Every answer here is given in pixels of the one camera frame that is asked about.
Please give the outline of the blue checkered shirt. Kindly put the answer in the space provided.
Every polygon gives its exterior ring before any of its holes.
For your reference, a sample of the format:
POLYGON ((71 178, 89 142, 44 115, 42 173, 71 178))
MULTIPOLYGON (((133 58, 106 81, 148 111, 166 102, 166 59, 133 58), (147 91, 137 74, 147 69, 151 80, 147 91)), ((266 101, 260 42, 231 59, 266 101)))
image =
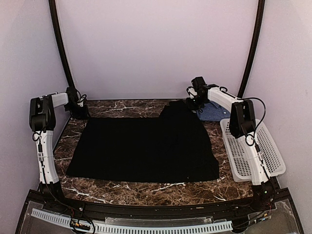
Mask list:
POLYGON ((205 103, 196 111, 201 121, 220 122, 225 118, 230 118, 230 112, 216 102, 205 103))

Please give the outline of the black garment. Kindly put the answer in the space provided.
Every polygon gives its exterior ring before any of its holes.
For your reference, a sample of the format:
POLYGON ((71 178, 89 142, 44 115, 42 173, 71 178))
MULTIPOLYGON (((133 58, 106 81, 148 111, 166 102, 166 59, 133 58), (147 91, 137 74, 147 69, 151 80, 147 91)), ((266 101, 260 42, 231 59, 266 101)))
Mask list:
POLYGON ((203 123, 179 100, 158 117, 90 118, 66 174, 121 182, 201 182, 219 178, 219 163, 203 123))

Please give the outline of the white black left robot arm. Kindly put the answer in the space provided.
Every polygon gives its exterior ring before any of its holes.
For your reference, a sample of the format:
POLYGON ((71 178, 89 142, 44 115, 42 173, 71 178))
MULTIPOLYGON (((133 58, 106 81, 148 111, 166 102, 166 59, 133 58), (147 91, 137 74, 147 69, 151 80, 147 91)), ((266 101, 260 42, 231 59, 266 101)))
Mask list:
POLYGON ((55 109, 63 106, 75 119, 88 119, 87 95, 76 88, 68 87, 65 92, 53 93, 30 100, 29 125, 36 143, 39 163, 39 191, 50 197, 50 205, 63 213, 69 208, 64 198, 53 155, 53 134, 56 127, 55 109))

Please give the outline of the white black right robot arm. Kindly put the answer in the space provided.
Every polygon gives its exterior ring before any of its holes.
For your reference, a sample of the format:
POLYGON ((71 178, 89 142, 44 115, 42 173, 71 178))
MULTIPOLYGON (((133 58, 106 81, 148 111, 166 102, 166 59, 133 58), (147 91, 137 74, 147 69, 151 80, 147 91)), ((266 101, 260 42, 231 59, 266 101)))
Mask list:
POLYGON ((259 100, 259 98, 233 96, 225 87, 206 84, 203 77, 194 78, 191 84, 186 89, 189 95, 187 103, 191 109, 199 110, 205 103, 212 101, 230 112, 230 133, 242 146, 252 173, 253 197, 249 200, 249 208, 258 212, 269 206, 275 196, 275 187, 256 134, 259 124, 256 123, 252 100, 259 100))

